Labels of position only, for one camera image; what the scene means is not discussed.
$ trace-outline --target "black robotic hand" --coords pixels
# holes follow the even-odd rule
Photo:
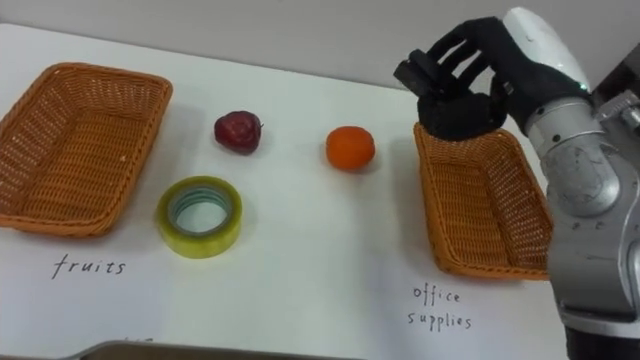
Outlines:
[[[454,70],[476,53],[456,78]],[[472,93],[470,85],[487,68],[495,73],[490,93]],[[498,129],[507,114],[524,133],[527,119],[544,104],[567,97],[589,99],[578,82],[531,61],[495,17],[466,21],[426,53],[413,51],[394,76],[419,97],[419,119],[427,132],[449,141]]]

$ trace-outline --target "red apple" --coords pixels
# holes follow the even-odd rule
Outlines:
[[[262,124],[248,111],[234,111],[221,117],[213,127],[216,141],[239,154],[249,155],[260,144]]]

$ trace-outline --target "white wall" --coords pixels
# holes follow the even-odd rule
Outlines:
[[[0,0],[0,21],[398,86],[396,64],[459,22],[523,5],[597,84],[639,41],[639,0]]]

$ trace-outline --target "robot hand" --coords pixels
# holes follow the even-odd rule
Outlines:
[[[489,95],[472,93],[487,68]],[[547,268],[570,359],[640,359],[640,99],[627,92],[594,111],[575,59],[524,9],[457,26],[395,76],[440,139],[479,136],[513,117],[548,180]]]
[[[478,52],[460,76],[454,77],[454,70]],[[490,95],[472,93],[469,87],[489,67],[495,73]],[[466,21],[426,53],[413,51],[394,75],[419,97],[419,119],[427,132],[449,141],[500,128],[507,113],[524,133],[529,117],[544,104],[589,97],[580,83],[564,73],[531,61],[495,17]]]

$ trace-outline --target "orange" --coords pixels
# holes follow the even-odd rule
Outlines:
[[[342,126],[327,136],[327,159],[340,170],[357,170],[376,154],[373,136],[358,126]]]

